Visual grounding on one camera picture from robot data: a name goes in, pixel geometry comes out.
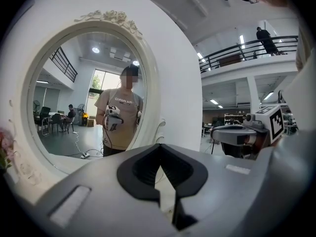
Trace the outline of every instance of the cardboard box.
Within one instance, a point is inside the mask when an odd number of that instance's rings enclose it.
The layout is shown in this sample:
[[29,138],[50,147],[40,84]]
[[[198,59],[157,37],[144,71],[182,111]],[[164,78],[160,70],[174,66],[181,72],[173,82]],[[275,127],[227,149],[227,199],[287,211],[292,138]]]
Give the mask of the cardboard box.
[[95,120],[88,118],[87,127],[94,127]]

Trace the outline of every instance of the white ornate mirror frame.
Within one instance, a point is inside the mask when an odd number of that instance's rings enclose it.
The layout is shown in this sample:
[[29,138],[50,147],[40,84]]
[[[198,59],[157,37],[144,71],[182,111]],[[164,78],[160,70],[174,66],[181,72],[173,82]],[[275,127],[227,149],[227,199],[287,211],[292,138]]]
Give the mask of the white ornate mirror frame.
[[[34,49],[32,52],[33,55],[29,57],[28,61],[25,61],[25,68],[20,75],[21,81],[18,84],[18,94],[11,103],[14,107],[14,137],[18,148],[18,155],[22,157],[20,161],[23,163],[29,158],[29,161],[27,161],[27,166],[30,168],[29,172],[35,175],[31,183],[32,185],[43,183],[42,179],[46,179],[45,186],[50,186],[48,183],[53,184],[76,169],[62,162],[57,162],[41,143],[33,122],[32,102],[36,80],[49,56],[64,42],[89,32],[104,32],[114,35],[124,41],[134,52],[143,74],[145,109],[141,117],[139,128],[128,149],[154,143],[160,111],[159,77],[154,54],[137,29],[134,21],[128,20],[124,12],[112,10],[101,13],[101,11],[98,10],[89,13],[70,21],[68,25],[59,31],[51,33],[47,36],[47,40],[44,41],[42,45],[30,47]],[[39,160],[41,165],[46,167],[51,174],[55,175],[53,180],[48,177],[49,175],[43,175],[40,170],[37,171],[36,166],[30,163],[30,160],[34,159],[34,156]],[[18,172],[21,176],[21,172],[24,171],[21,169],[23,164],[18,163],[17,165]],[[28,176],[29,175],[25,175],[24,180],[30,182]]]

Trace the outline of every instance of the fan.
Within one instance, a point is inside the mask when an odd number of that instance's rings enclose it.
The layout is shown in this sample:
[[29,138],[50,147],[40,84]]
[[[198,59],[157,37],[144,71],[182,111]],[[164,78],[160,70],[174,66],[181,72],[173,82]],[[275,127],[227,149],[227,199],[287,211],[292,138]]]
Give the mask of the fan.
[[83,119],[82,116],[84,114],[84,104],[79,104],[79,106],[77,107],[77,111],[78,111],[78,125],[83,125]]
[[38,100],[33,101],[33,113],[37,114],[40,112],[40,103]]

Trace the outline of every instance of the beige t-shirt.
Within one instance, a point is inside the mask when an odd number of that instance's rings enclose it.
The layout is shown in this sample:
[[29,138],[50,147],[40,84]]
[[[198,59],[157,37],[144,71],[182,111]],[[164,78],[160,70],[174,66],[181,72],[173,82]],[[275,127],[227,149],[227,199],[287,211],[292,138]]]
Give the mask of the beige t-shirt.
[[121,89],[107,89],[102,92],[94,105],[104,112],[107,105],[114,105],[120,110],[124,123],[118,124],[113,131],[105,132],[103,129],[103,139],[104,144],[109,148],[126,150],[136,132],[138,111],[143,109],[141,97],[133,92],[122,93]]

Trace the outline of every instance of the balcony railing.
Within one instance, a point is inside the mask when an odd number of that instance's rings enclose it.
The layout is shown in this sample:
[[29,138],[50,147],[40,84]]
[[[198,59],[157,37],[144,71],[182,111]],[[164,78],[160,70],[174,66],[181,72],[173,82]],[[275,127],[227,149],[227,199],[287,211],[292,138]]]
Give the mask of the balcony railing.
[[199,59],[199,69],[204,73],[238,62],[296,52],[297,39],[298,36],[280,36],[237,44]]
[[75,82],[77,71],[71,65],[67,56],[61,47],[57,48],[50,56],[51,61],[67,76],[72,82]]

